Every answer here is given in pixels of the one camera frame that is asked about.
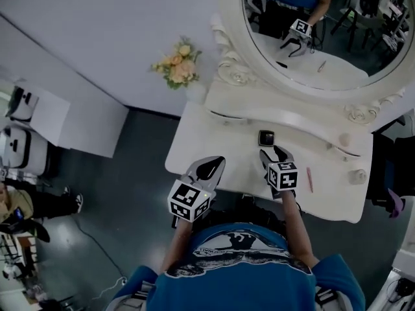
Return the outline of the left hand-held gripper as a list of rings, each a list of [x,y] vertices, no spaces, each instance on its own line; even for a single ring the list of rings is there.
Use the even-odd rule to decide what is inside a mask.
[[[177,179],[168,195],[169,212],[176,218],[193,223],[211,206],[216,196],[226,159],[221,155],[209,156],[192,163],[186,174]]]

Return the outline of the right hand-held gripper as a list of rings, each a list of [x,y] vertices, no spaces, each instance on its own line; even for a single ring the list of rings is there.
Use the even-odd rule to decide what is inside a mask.
[[[279,162],[275,162],[264,151],[259,151],[259,158],[266,170],[265,179],[270,186],[273,200],[281,198],[281,192],[294,191],[298,184],[298,169],[293,155],[284,147],[273,146]]]

